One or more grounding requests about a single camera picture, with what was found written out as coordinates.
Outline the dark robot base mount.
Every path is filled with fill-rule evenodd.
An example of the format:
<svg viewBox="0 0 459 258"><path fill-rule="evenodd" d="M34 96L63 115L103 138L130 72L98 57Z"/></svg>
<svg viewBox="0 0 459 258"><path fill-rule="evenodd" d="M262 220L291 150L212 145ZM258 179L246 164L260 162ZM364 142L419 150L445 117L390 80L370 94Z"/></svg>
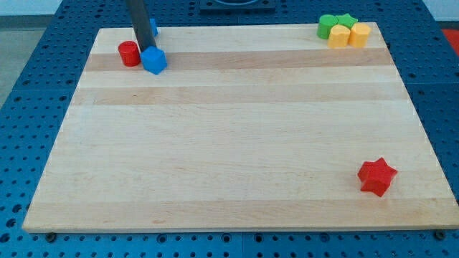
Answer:
<svg viewBox="0 0 459 258"><path fill-rule="evenodd" d="M273 11L276 0L200 0L199 13L212 14L221 11Z"/></svg>

